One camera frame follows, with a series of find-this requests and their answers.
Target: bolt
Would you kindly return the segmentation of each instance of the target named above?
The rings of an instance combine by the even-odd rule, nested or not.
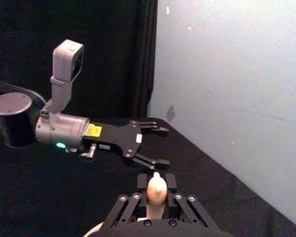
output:
[[[176,194],[175,198],[180,200],[182,198],[182,196],[180,194]]]
[[[177,226],[177,222],[176,222],[175,220],[170,220],[170,221],[169,221],[169,225],[170,225],[171,227],[175,227],[175,226]]]
[[[189,196],[188,199],[189,199],[190,201],[195,201],[195,200],[196,200],[196,198],[193,197],[193,196]]]
[[[119,199],[120,199],[121,201],[126,201],[127,197],[126,197],[126,196],[121,196]]]
[[[133,194],[133,198],[134,199],[139,199],[140,198],[140,195],[139,194]]]
[[[151,226],[151,221],[150,220],[145,220],[144,221],[144,226],[146,226],[146,227]]]

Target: light blue wall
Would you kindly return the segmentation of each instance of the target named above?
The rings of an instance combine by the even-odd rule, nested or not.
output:
[[[296,0],[159,0],[150,116],[296,223]]]

